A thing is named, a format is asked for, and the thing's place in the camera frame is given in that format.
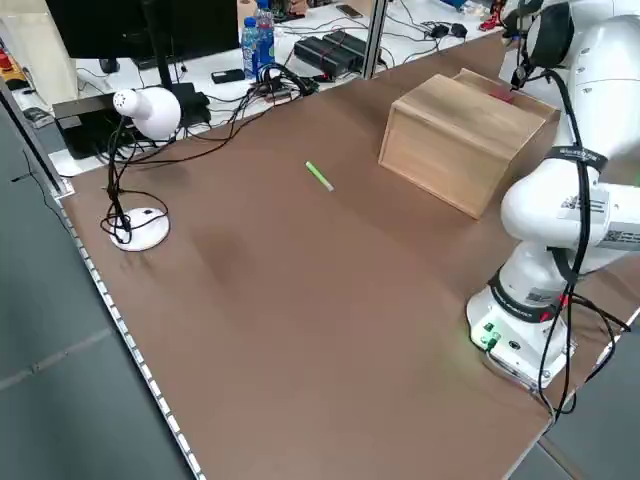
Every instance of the wooden box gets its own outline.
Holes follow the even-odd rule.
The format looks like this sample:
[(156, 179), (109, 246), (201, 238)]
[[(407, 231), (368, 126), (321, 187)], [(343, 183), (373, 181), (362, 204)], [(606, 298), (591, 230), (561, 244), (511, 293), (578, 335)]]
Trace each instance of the wooden box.
[(556, 110), (524, 94), (510, 103), (489, 95), (505, 87), (469, 70), (435, 75), (396, 100), (379, 163), (479, 218)]

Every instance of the desk lamp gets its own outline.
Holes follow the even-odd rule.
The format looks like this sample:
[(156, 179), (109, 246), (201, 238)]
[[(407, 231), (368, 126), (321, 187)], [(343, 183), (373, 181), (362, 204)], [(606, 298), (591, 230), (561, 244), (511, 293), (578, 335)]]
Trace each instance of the desk lamp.
[[(144, 90), (122, 90), (113, 96), (115, 109), (129, 117), (140, 132), (152, 140), (167, 140), (180, 124), (180, 102), (169, 90), (160, 87)], [(114, 140), (113, 152), (109, 156), (110, 175), (115, 173), (115, 150), (118, 136)], [(140, 252), (155, 247), (169, 234), (169, 218), (157, 208), (134, 208), (126, 213), (117, 196), (119, 186), (109, 192), (115, 208), (115, 223), (110, 227), (110, 238), (116, 247), (128, 252)], [(126, 232), (123, 239), (118, 231)]]

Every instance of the sticker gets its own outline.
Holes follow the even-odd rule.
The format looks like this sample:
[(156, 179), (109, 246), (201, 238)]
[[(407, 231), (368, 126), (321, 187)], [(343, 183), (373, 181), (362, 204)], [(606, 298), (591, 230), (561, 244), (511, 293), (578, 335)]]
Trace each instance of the sticker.
[(80, 117), (78, 117), (77, 115), (74, 115), (73, 117), (65, 117), (59, 119), (58, 124), (60, 125), (60, 128), (66, 130), (68, 128), (79, 127), (80, 125), (82, 125), (82, 120), (80, 120)]
[(611, 222), (609, 230), (598, 248), (611, 250), (638, 251), (640, 250), (640, 225), (635, 223)]
[(547, 306), (558, 298), (560, 294), (553, 290), (543, 290), (541, 288), (532, 288), (527, 295), (527, 301), (532, 303), (539, 303), (543, 306)]
[[(591, 190), (591, 223), (604, 224), (609, 210), (609, 192)], [(578, 196), (568, 197), (558, 212), (559, 219), (580, 221), (580, 202)]]

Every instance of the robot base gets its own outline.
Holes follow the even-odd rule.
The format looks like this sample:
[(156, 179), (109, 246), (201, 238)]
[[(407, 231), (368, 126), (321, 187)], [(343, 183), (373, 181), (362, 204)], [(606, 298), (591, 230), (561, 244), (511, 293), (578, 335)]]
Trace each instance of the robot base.
[[(510, 315), (500, 307), (490, 288), (486, 287), (469, 300), (467, 321), (473, 343), (486, 351), (489, 341), (496, 339), (491, 356), (537, 390), (542, 352), (551, 329), (551, 320), (528, 323)], [(567, 327), (559, 318), (545, 359), (542, 388), (546, 388), (565, 365), (566, 336)], [(574, 354), (575, 347), (572, 340), (570, 355)]]
[[(124, 230), (115, 232), (112, 228), (110, 235), (113, 244), (120, 250), (127, 252), (141, 252), (155, 247), (169, 235), (169, 218), (157, 208), (134, 208), (126, 212), (134, 230), (127, 233)], [(130, 240), (128, 243), (120, 243), (115, 234), (122, 240)]]

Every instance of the metal frame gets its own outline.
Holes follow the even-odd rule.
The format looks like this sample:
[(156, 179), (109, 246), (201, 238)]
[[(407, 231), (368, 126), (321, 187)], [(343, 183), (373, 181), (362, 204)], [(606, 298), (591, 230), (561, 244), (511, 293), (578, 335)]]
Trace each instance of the metal frame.
[(369, 36), (367, 37), (367, 47), (364, 52), (364, 64), (362, 66), (362, 78), (365, 80), (370, 80), (376, 73), (380, 42), (384, 31), (384, 19), (387, 14), (387, 2), (388, 0), (373, 0)]
[(67, 183), (58, 175), (49, 155), (45, 152), (40, 140), (36, 137), (31, 125), (24, 117), (22, 110), (13, 98), (11, 90), (2, 78), (0, 78), (0, 105), (4, 107), (11, 119), (16, 135), (23, 142), (23, 149), (27, 153), (29, 160), (33, 163), (37, 174), (44, 180), (55, 198), (64, 197), (73, 193)]

